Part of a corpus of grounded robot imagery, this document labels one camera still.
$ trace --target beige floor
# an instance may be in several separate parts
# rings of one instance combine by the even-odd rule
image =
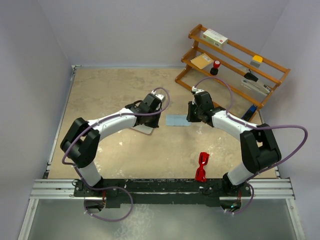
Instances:
[[[146,135],[124,129],[100,142],[95,158],[98,171],[104,178],[194,178],[199,166],[200,152],[210,154],[205,167],[208,178],[221,178],[241,162],[240,143],[227,133],[204,123],[191,126],[166,126],[166,115],[188,112],[192,94],[175,83],[181,72],[178,68],[135,69],[78,69],[65,111],[57,146],[49,172],[51,179],[77,178],[75,170],[62,165],[60,143],[72,122],[82,117],[97,119],[119,111],[126,104],[143,99],[156,87],[169,90],[171,103],[161,115],[160,128]],[[194,85],[204,76],[191,71],[184,80]],[[223,107],[230,103],[227,89],[208,80],[201,88]],[[251,104],[235,96],[232,111],[242,115]],[[255,123],[260,123],[258,115]],[[263,173],[262,178],[275,178],[275,171]]]

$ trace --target blue object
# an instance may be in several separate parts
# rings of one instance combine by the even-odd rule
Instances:
[[[187,121],[187,115],[166,115],[165,125],[167,126],[191,126]]]
[[[246,111],[246,113],[242,116],[241,119],[245,121],[249,121],[250,118],[253,116],[253,114],[256,112],[256,110],[257,110],[257,106],[252,105],[251,107],[249,107],[248,111]]]

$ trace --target red plastic object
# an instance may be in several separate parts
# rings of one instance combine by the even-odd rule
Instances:
[[[198,182],[205,183],[207,181],[206,171],[204,170],[204,166],[208,164],[209,156],[210,155],[206,152],[200,152],[200,156],[199,156],[200,167],[198,167],[195,173],[195,180]]]
[[[218,60],[215,60],[214,62],[213,62],[213,68],[214,69],[217,69],[217,68],[219,68],[220,67],[220,61],[218,61]]]

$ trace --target black metal base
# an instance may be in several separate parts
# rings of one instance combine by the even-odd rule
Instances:
[[[220,197],[237,197],[239,191],[243,197],[251,196],[246,183],[227,194],[223,189],[223,179],[217,178],[209,178],[206,182],[194,179],[103,179],[103,186],[125,188],[135,204],[199,204],[219,207]],[[90,190],[78,180],[74,196],[102,197],[102,191]],[[121,204],[130,204],[130,199],[124,191],[117,188],[106,191],[106,208],[120,208]]]

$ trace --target glass panel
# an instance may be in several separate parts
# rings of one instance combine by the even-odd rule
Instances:
[[[101,217],[119,218],[129,205],[104,209]],[[203,205],[135,205],[120,222],[84,214],[82,200],[40,200],[29,240],[294,240],[285,200],[259,200],[239,215]]]

